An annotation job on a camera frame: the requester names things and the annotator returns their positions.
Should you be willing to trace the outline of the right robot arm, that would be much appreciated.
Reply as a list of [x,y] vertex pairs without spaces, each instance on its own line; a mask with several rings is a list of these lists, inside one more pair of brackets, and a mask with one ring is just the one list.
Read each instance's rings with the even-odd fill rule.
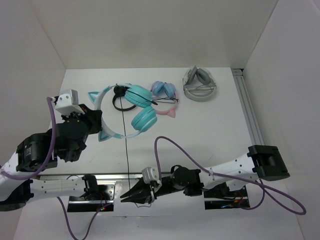
[[276,146],[252,145],[248,153],[205,169],[188,169],[177,164],[171,167],[169,175],[160,176],[158,168],[146,167],[138,182],[120,198],[123,203],[151,204],[160,196],[183,192],[194,197],[214,188],[223,196],[230,196],[250,181],[272,182],[288,177],[290,174]]

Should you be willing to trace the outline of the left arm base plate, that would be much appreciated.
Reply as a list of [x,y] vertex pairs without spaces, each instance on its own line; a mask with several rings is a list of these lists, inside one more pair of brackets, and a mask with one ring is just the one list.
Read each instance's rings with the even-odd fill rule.
[[99,208],[101,212],[114,211],[115,182],[98,182],[98,193],[87,197],[70,196],[67,205],[68,213],[88,213],[96,212]]

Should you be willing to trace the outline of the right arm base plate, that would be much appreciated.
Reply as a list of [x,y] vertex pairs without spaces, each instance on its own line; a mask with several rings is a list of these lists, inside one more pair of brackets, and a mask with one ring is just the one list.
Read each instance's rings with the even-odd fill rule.
[[227,191],[222,193],[220,190],[212,189],[205,191],[204,207],[206,210],[222,210],[233,208],[250,208],[248,192],[246,187],[242,187],[240,190]]

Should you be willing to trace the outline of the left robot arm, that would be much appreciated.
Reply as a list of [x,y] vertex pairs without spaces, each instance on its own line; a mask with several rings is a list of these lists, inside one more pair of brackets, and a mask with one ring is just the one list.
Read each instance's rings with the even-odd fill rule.
[[62,116],[56,123],[54,109],[49,108],[52,127],[23,140],[11,159],[0,168],[0,210],[23,208],[28,202],[61,196],[92,200],[99,193],[97,179],[86,174],[74,179],[40,180],[37,175],[58,166],[58,160],[76,162],[87,147],[89,135],[102,130],[102,111],[80,104],[81,113]]

